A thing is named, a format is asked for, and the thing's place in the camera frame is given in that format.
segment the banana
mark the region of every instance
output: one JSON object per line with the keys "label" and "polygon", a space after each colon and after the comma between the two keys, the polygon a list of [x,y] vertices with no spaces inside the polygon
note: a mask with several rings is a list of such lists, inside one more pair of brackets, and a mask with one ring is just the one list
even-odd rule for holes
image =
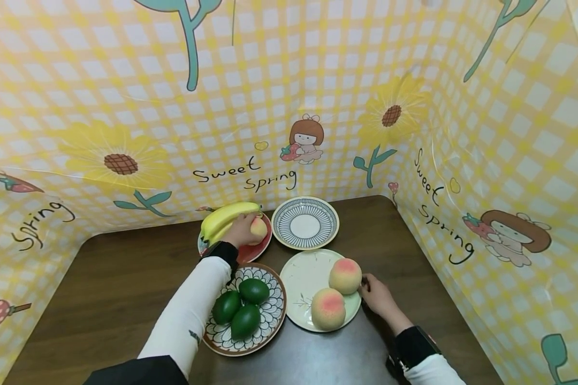
{"label": "banana", "polygon": [[209,244],[215,244],[221,238],[223,238],[223,236],[225,235],[227,230],[229,230],[229,227],[231,227],[232,224],[233,222],[229,222],[225,227],[221,228],[220,231],[217,231],[215,235],[211,236],[211,238],[209,239]]}
{"label": "banana", "polygon": [[260,209],[259,204],[252,202],[237,202],[221,207],[203,220],[201,223],[201,236],[203,236],[204,240],[219,238],[217,234],[221,230],[225,230],[227,224],[231,224],[238,215],[259,211]]}

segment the plate rim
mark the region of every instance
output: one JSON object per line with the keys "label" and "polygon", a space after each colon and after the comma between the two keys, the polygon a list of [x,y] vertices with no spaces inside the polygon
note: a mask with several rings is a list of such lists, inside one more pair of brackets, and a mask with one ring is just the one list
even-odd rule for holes
{"label": "plate rim", "polygon": [[[274,234],[274,226],[273,226],[273,224],[272,224],[272,220],[270,220],[270,218],[269,218],[267,215],[265,215],[265,212],[262,212],[262,211],[261,211],[261,214],[263,214],[263,216],[264,216],[264,217],[268,220],[268,222],[270,223],[270,228],[272,228],[272,234]],[[200,239],[200,238],[201,238],[201,230],[199,230],[199,235],[197,235],[197,239]],[[240,266],[244,266],[244,265],[246,265],[246,264],[253,263],[253,260],[259,259],[259,257],[268,249],[268,246],[270,246],[270,242],[272,242],[272,237],[270,237],[270,238],[268,239],[268,243],[265,244],[265,247],[263,248],[263,250],[261,250],[261,252],[260,252],[259,254],[257,254],[253,259],[249,260],[248,262],[245,262],[245,263],[241,264]],[[199,253],[199,256],[201,256],[201,253],[202,253],[204,250],[205,250],[205,249],[199,250],[199,242],[197,242],[197,252]]]}
{"label": "plate rim", "polygon": [[264,265],[264,264],[260,264],[260,263],[255,263],[255,262],[248,262],[248,263],[244,263],[241,264],[239,268],[241,267],[258,267],[262,270],[265,270],[266,272],[269,272],[270,274],[272,274],[274,276],[274,278],[276,278],[276,280],[278,281],[278,283],[280,284],[280,291],[283,293],[284,295],[284,301],[283,301],[283,309],[282,312],[280,314],[280,322],[278,322],[278,326],[276,327],[275,330],[273,330],[272,334],[270,334],[268,336],[268,338],[264,341],[262,341],[261,344],[257,345],[257,346],[253,346],[253,348],[251,348],[251,350],[245,350],[244,352],[235,352],[235,353],[229,353],[225,350],[217,350],[217,348],[215,346],[212,346],[209,342],[208,342],[208,333],[206,332],[206,328],[208,326],[208,321],[205,322],[205,324],[203,325],[203,337],[201,338],[204,342],[204,344],[206,346],[208,346],[208,348],[210,350],[212,350],[212,352],[219,354],[220,356],[225,356],[225,357],[243,357],[243,356],[247,356],[248,354],[254,353],[257,350],[263,348],[265,345],[267,345],[270,341],[273,340],[274,337],[276,337],[276,334],[280,331],[280,328],[282,327],[282,325],[285,322],[285,318],[286,318],[286,311],[287,311],[287,291],[285,288],[285,284],[283,283],[282,279],[280,279],[280,274],[278,274],[276,271],[274,271],[273,268]]}
{"label": "plate rim", "polygon": [[[326,240],[324,243],[317,245],[316,247],[311,247],[311,248],[299,248],[296,247],[295,245],[292,244],[288,244],[286,243],[281,236],[278,236],[278,234],[276,234],[276,231],[274,230],[274,218],[276,218],[276,213],[278,212],[278,208],[280,208],[281,206],[283,206],[286,203],[289,203],[291,201],[297,200],[297,199],[313,199],[319,202],[324,203],[326,206],[328,206],[331,211],[334,213],[334,217],[336,218],[336,230],[334,230],[334,233],[330,236],[330,238],[328,240]],[[302,195],[302,196],[296,196],[295,198],[291,198],[286,200],[285,202],[282,202],[280,204],[278,204],[278,206],[276,207],[276,210],[274,210],[273,214],[272,214],[272,218],[270,219],[270,224],[272,224],[272,234],[274,235],[274,238],[276,238],[277,241],[279,241],[280,243],[284,244],[286,247],[293,249],[293,250],[300,250],[300,251],[310,251],[310,250],[317,250],[320,249],[324,246],[326,246],[328,243],[332,242],[334,240],[334,238],[336,238],[336,236],[338,235],[338,230],[340,230],[340,219],[338,218],[338,212],[336,212],[336,210],[334,209],[334,207],[329,203],[324,201],[321,198],[317,198],[316,196],[311,196],[311,195]]]}
{"label": "plate rim", "polygon": [[[333,254],[335,254],[335,255],[341,256],[341,258],[346,258],[346,257],[343,256],[342,254],[340,254],[339,252],[334,251],[334,250],[330,250],[330,249],[320,249],[320,250],[330,251],[330,252],[333,252]],[[287,266],[287,265],[289,264],[289,262],[292,261],[293,258],[295,258],[296,256],[304,253],[305,251],[313,251],[313,250],[300,251],[300,252],[298,252],[296,255],[294,255],[294,256],[292,256],[291,258],[289,258],[289,260],[286,261],[285,265],[284,265],[283,268],[281,269],[280,273],[278,273],[278,275],[280,276],[280,275],[283,273],[283,270],[285,270],[285,266]],[[309,331],[309,332],[313,332],[313,333],[331,333],[331,332],[336,332],[336,331],[338,331],[338,330],[341,330],[342,328],[344,328],[344,327],[346,327],[347,325],[349,325],[349,324],[351,323],[351,321],[353,321],[353,319],[354,319],[354,318],[358,315],[358,313],[360,312],[360,307],[361,307],[361,304],[358,304],[358,306],[357,306],[355,312],[353,313],[353,315],[350,316],[349,319],[348,319],[345,323],[343,323],[343,324],[341,325],[341,327],[339,327],[339,328],[337,328],[337,329],[334,329],[334,330],[321,330],[321,329],[315,329],[315,328],[306,328],[306,327],[303,327],[302,325],[298,325],[297,322],[294,321],[294,320],[292,319],[292,317],[289,316],[288,313],[286,314],[286,317],[288,317],[288,318],[290,319],[290,321],[291,321],[294,325],[296,325],[298,328],[302,328],[302,329],[307,330],[307,331]]]}

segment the sunflower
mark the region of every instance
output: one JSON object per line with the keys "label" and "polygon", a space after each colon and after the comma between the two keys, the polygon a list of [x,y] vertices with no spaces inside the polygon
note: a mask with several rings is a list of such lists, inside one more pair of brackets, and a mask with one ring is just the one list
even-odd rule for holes
{"label": "sunflower", "polygon": [[70,156],[66,168],[82,178],[128,190],[158,189],[171,181],[167,151],[152,138],[133,138],[126,127],[74,123],[62,141],[60,150]]}
{"label": "sunflower", "polygon": [[374,96],[366,102],[366,112],[359,117],[360,142],[370,148],[385,146],[419,130],[420,121],[428,114],[430,98],[429,93],[420,92],[423,85],[423,79],[407,74],[377,86]]}

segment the wooden table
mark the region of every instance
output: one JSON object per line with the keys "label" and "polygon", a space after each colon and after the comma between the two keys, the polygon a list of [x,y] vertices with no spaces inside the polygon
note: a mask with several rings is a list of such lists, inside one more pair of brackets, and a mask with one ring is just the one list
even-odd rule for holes
{"label": "wooden table", "polygon": [[[370,196],[332,205],[341,226],[327,248],[357,260],[363,271],[384,281],[467,384],[501,384],[393,204]],[[196,264],[199,224],[104,234],[87,241],[5,384],[79,385],[94,369],[136,357],[164,305]],[[295,253],[272,239],[257,262],[280,272]],[[389,338],[377,317],[364,310],[329,334],[306,332],[286,319],[276,337],[250,356],[222,357],[202,344],[190,381],[396,384],[384,365],[384,341]]]}

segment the red plate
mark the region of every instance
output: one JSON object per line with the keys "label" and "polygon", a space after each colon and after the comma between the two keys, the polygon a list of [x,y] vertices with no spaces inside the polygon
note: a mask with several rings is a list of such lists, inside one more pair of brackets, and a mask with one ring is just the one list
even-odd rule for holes
{"label": "red plate", "polygon": [[[265,214],[261,217],[261,219],[263,219],[265,226],[268,228],[268,234],[260,244],[256,244],[255,246],[249,246],[247,244],[240,247],[240,254],[238,255],[239,264],[253,262],[253,260],[259,258],[265,249],[268,248],[270,240],[272,240],[272,223],[270,223],[270,219]],[[201,240],[201,233],[199,233],[199,236],[197,237],[197,248],[199,249],[199,255],[203,255],[203,253],[207,250],[207,247],[208,244]]]}

